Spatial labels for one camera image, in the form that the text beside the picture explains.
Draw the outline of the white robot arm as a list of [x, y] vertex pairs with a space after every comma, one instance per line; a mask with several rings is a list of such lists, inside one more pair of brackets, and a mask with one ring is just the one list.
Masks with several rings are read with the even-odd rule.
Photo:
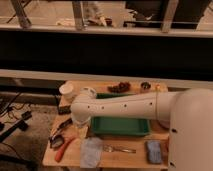
[[94, 116], [168, 121], [168, 171], [213, 171], [213, 90], [150, 92], [99, 99], [85, 87], [71, 104], [74, 122]]

